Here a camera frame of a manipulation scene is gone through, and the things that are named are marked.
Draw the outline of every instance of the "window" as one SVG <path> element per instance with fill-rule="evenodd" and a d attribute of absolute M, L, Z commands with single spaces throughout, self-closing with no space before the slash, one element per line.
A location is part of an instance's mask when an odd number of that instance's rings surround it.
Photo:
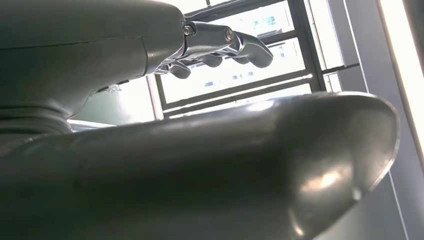
<path fill-rule="evenodd" d="M 344 65 L 327 0 L 305 0 L 321 69 Z"/>
<path fill-rule="evenodd" d="M 188 113 L 185 113 L 185 114 L 174 115 L 174 116 L 171 116 L 170 118 L 180 118 L 180 117 L 183 117 L 183 116 L 209 113 L 209 112 L 213 112 L 213 111 L 230 109 L 230 108 L 234 108 L 234 107 L 237 107 L 237 106 L 257 103 L 257 102 L 260 102 L 260 101 L 266 101 L 266 100 L 275 99 L 275 98 L 289 97 L 289 96 L 295 96 L 295 95 L 304 95 L 304 94 L 311 94 L 311 93 L 312 93 L 311 86 L 309 85 L 309 83 L 306 83 L 306 84 L 302 84 L 302 85 L 299 85 L 299 86 L 294 86 L 294 87 L 290 87 L 290 88 L 286 88 L 286 89 L 282 89 L 282 90 L 278 90 L 278 91 L 254 96 L 254 97 L 249 97 L 249 98 L 241 99 L 241 100 L 234 101 L 234 102 L 229 102 L 229 103 L 225 103 L 225 104 L 221 104 L 221 105 L 217 105 L 217 106 L 213 106 L 213 107 L 208 107 L 208 108 L 204 108 L 204 109 L 197 110 L 197 111 L 191 111 L 191 112 L 188 112 Z"/>
<path fill-rule="evenodd" d="M 257 68 L 227 58 L 216 68 L 201 62 L 189 66 L 191 75 L 187 79 L 178 79 L 172 74 L 157 76 L 165 118 L 231 108 L 271 98 L 272 93 L 288 95 L 301 86 L 304 89 L 299 94 L 325 88 L 320 62 L 309 44 L 311 29 L 303 1 L 205 2 L 208 7 L 187 14 L 187 20 L 226 25 L 234 31 L 257 37 L 273 53 L 273 63 L 266 68 Z"/>
<path fill-rule="evenodd" d="M 187 79 L 178 79 L 171 74 L 162 75 L 166 102 L 172 103 L 305 69 L 297 38 L 276 43 L 270 50 L 274 61 L 266 68 L 258 68 L 251 63 L 242 65 L 227 59 L 217 68 L 193 66 Z"/>
<path fill-rule="evenodd" d="M 258 38 L 286 33 L 295 29 L 287 1 L 228 16 L 210 23 L 226 25 L 234 31 Z"/>
<path fill-rule="evenodd" d="M 73 119 L 109 125 L 155 120 L 146 78 L 134 79 L 112 91 L 95 94 Z"/>

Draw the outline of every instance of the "gray metal surface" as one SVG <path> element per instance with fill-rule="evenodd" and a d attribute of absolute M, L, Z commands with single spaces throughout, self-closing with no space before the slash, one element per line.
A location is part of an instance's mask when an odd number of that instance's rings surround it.
<path fill-rule="evenodd" d="M 371 94 L 390 101 L 396 107 L 401 122 L 399 152 L 390 170 L 395 190 L 393 198 L 398 206 L 389 205 L 392 201 L 380 204 L 385 204 L 386 211 L 393 212 L 393 216 L 397 212 L 403 224 L 392 225 L 383 218 L 382 221 L 387 232 L 402 231 L 409 240 L 421 240 L 424 239 L 424 173 L 411 134 L 415 129 L 410 129 L 408 125 L 377 2 L 345 0 L 345 4 L 368 90 Z"/>
<path fill-rule="evenodd" d="M 398 130 L 385 101 L 320 93 L 22 139 L 0 239 L 312 239 L 380 182 Z"/>

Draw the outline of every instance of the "bright light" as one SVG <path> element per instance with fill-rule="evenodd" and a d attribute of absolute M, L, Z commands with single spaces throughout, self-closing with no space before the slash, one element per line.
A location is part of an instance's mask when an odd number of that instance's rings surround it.
<path fill-rule="evenodd" d="M 273 101 L 260 101 L 257 103 L 254 103 L 247 107 L 249 111 L 255 112 L 255 111 L 263 111 L 265 109 L 269 109 L 274 105 Z"/>
<path fill-rule="evenodd" d="M 393 52 L 405 88 L 415 130 L 424 149 L 424 76 L 402 0 L 381 0 Z"/>
<path fill-rule="evenodd" d="M 327 172 L 322 176 L 307 181 L 306 184 L 302 186 L 301 190 L 303 192 L 321 191 L 334 185 L 341 179 L 342 175 L 338 171 Z"/>

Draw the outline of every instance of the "wall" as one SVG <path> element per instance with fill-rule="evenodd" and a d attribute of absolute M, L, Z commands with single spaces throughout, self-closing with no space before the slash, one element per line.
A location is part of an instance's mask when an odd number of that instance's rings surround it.
<path fill-rule="evenodd" d="M 338 73 L 343 90 L 368 90 L 391 102 L 400 116 L 401 143 L 390 175 L 323 239 L 422 240 L 424 174 L 406 119 L 376 0 L 328 1 L 345 61 L 354 63 L 353 55 L 356 54 L 360 63 L 360 68 Z M 354 42 L 346 37 L 347 30 L 351 31 Z"/>

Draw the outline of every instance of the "black window frame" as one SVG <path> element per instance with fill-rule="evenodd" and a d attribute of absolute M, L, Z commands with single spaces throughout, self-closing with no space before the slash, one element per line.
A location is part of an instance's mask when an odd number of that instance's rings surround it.
<path fill-rule="evenodd" d="M 211 93 L 201 94 L 178 101 L 167 103 L 164 87 L 162 84 L 161 76 L 156 75 L 157 87 L 159 90 L 159 97 L 164 111 L 164 117 L 169 118 L 174 115 L 186 114 L 189 112 L 201 110 L 204 108 L 214 107 L 225 103 L 234 102 L 237 100 L 255 97 L 266 93 L 271 93 L 303 84 L 309 84 L 311 91 L 319 92 L 326 91 L 326 85 L 324 80 L 324 74 L 321 70 L 321 65 L 318 57 L 318 52 L 315 46 L 315 42 L 312 35 L 312 30 L 309 25 L 309 19 L 306 11 L 306 6 L 303 0 L 231 0 L 224 3 L 220 3 L 214 6 L 208 4 L 207 8 L 199 9 L 197 11 L 187 13 L 187 21 L 200 21 L 200 22 L 211 22 L 218 19 L 226 18 L 236 14 L 241 14 L 247 11 L 255 10 L 260 7 L 266 7 L 272 4 L 280 2 L 288 2 L 294 30 L 278 33 L 276 35 L 261 38 L 264 44 L 267 46 L 279 43 L 282 41 L 297 38 L 300 46 L 305 69 L 294 71 L 255 82 L 245 83 L 239 86 L 226 88 L 223 90 L 214 91 Z M 284 81 L 288 81 L 295 78 L 301 78 L 307 75 L 312 75 L 311 78 L 304 78 L 292 82 L 282 83 L 276 86 L 271 86 L 259 90 L 254 90 L 248 93 L 242 93 L 235 96 L 228 96 L 231 94 L 237 94 L 242 91 L 251 90 L 258 87 L 265 87 L 267 85 L 276 84 Z"/>

